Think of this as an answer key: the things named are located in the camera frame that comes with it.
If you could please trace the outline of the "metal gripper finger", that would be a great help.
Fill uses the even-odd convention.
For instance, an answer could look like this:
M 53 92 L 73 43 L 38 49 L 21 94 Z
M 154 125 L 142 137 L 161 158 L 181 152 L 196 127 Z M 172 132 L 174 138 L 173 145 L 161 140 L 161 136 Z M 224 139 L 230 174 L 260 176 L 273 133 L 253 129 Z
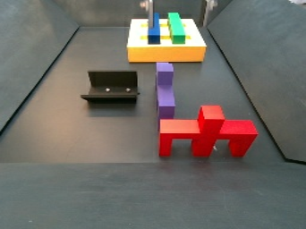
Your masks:
M 209 24 L 210 12 L 218 6 L 218 0 L 205 0 L 204 26 Z
M 149 13 L 149 28 L 154 26 L 154 0 L 142 0 L 141 8 Z

